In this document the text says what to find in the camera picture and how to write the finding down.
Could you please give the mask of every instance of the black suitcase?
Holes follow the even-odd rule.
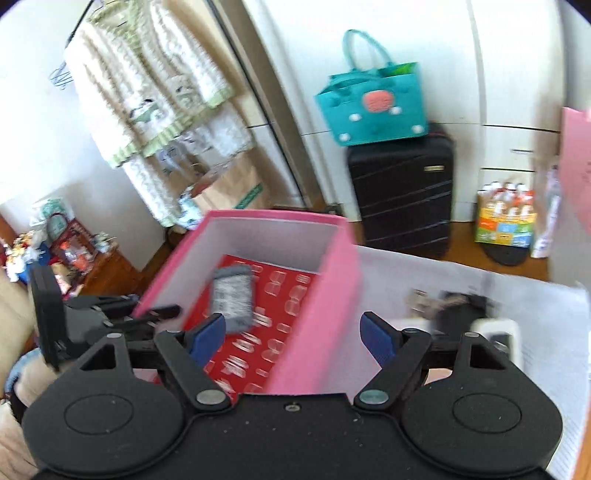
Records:
[[[420,138],[349,147],[365,245],[440,257],[449,244],[454,143],[440,125]]]

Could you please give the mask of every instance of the teal tote bag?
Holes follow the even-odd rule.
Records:
[[[351,39],[359,35],[385,62],[380,69],[359,70],[351,53]],[[417,63],[395,64],[386,49],[369,34],[347,30],[343,53],[350,72],[332,75],[316,102],[343,146],[420,137],[428,133]]]

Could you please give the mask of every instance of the pink box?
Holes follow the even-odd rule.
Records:
[[[180,329],[224,255],[319,273],[265,393],[322,393],[359,291],[357,247],[347,219],[285,210],[214,210],[173,252],[134,315],[183,308],[162,329]]]

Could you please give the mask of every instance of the bag handle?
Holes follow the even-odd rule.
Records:
[[[384,48],[384,46],[380,42],[378,42],[375,38],[373,38],[367,32],[364,32],[362,30],[351,29],[351,30],[347,30],[343,36],[343,53],[345,54],[345,58],[347,59],[347,63],[351,67],[351,70],[355,70],[357,72],[360,71],[360,69],[357,68],[357,65],[355,64],[355,59],[353,58],[353,54],[351,52],[351,39],[354,35],[360,36],[367,43],[369,43],[373,48],[375,48],[375,50],[377,50],[378,53],[384,59],[384,62],[386,63],[387,67],[395,67],[396,66],[396,64],[394,63],[392,58],[390,58],[390,55],[388,54],[388,52],[386,51],[386,49]]]
[[[339,73],[338,75],[331,75],[329,80],[329,86],[334,87],[336,89],[340,89],[343,87],[343,84],[346,82],[350,82],[351,80],[380,80],[382,77],[379,75],[364,72],[363,70],[351,70],[347,73]]]

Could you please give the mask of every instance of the cardboard box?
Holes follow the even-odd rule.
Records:
[[[533,238],[536,215],[535,212],[524,216],[497,214],[494,208],[480,205],[475,241],[528,247]]]

